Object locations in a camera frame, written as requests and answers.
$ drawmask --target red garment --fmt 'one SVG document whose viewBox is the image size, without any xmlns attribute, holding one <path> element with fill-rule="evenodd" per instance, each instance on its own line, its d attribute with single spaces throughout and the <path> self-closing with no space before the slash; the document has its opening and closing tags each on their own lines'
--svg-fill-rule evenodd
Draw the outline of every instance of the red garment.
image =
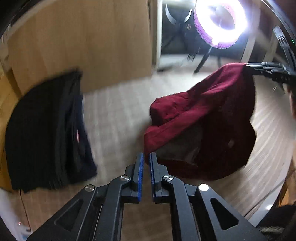
<svg viewBox="0 0 296 241">
<path fill-rule="evenodd" d="M 227 64 L 187 92 L 157 98 L 152 103 L 152 125 L 144 135 L 144 151 L 156 151 L 199 122 L 203 137 L 195 165 L 158 162 L 176 176 L 206 180 L 225 177 L 246 165 L 253 150 L 256 134 L 250 118 L 254 105 L 252 75 L 244 64 Z"/>
</svg>

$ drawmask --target floor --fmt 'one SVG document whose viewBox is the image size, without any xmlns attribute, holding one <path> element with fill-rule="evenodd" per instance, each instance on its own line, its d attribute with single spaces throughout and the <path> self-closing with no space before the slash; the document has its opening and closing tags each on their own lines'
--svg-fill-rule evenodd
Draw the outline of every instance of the floor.
<svg viewBox="0 0 296 241">
<path fill-rule="evenodd" d="M 192 75 L 196 63 L 155 73 L 150 78 L 133 80 L 85 95 L 84 121 L 98 176 L 86 183 L 57 191 L 38 189 L 23 194 L 33 230 L 42 225 L 86 184 L 108 184 L 122 175 L 125 167 L 142 151 L 143 133 L 150 124 L 149 106 L 157 97 L 186 91 L 218 66 L 207 61 L 201 72 Z M 295 139 L 295 123 L 289 112 L 287 96 L 271 80 L 257 77 L 256 108 L 252 125 L 257 140 L 245 168 L 221 180 L 207 182 L 242 215 L 248 213 L 273 187 L 285 164 L 290 162 Z M 197 185 L 202 180 L 184 180 Z M 27 224 L 18 194 L 9 194 L 21 222 Z M 171 241 L 169 206 L 153 204 L 149 168 L 144 168 L 143 198 L 140 204 L 124 209 L 121 240 Z"/>
</svg>

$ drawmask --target wire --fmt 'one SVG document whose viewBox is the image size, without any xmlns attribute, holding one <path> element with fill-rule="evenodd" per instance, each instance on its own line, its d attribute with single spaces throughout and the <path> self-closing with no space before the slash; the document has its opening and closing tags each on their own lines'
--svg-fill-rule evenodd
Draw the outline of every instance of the wire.
<svg viewBox="0 0 296 241">
<path fill-rule="evenodd" d="M 292 174 L 294 173 L 296 171 L 296 168 L 294 168 L 292 171 L 291 171 L 291 173 L 289 173 L 288 175 L 287 175 L 287 177 L 286 178 L 284 178 L 278 185 L 276 185 L 276 187 L 275 188 L 273 188 L 273 189 L 271 189 L 263 198 L 261 198 L 260 199 L 260 201 L 259 202 L 257 202 L 247 213 L 246 213 L 246 215 L 244 215 L 244 218 L 259 204 L 259 203 L 261 203 L 270 193 L 272 193 L 274 190 L 276 190 L 279 186 L 281 186 L 289 177 L 291 177 L 292 176 Z"/>
<path fill-rule="evenodd" d="M 25 204 L 24 204 L 24 201 L 22 200 L 22 192 L 20 190 L 20 199 L 22 201 L 22 205 L 24 207 L 24 211 L 25 211 L 25 214 L 26 214 L 26 218 L 27 218 L 27 222 L 28 222 L 28 226 L 29 226 L 29 230 L 27 230 L 28 232 L 31 232 L 31 226 L 30 226 L 30 222 L 29 222 L 29 218 L 28 218 L 28 215 L 27 215 L 27 211 L 26 211 L 26 208 L 25 208 Z"/>
</svg>

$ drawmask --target ring light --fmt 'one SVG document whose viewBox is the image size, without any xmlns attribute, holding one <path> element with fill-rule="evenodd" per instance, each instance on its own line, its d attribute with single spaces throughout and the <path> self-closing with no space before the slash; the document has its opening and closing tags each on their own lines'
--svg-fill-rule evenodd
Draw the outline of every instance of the ring light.
<svg viewBox="0 0 296 241">
<path fill-rule="evenodd" d="M 211 19 L 211 6 L 222 6 L 232 16 L 234 29 L 217 26 Z M 197 0 L 194 24 L 203 40 L 215 48 L 228 48 L 235 44 L 247 26 L 244 9 L 238 0 Z"/>
</svg>

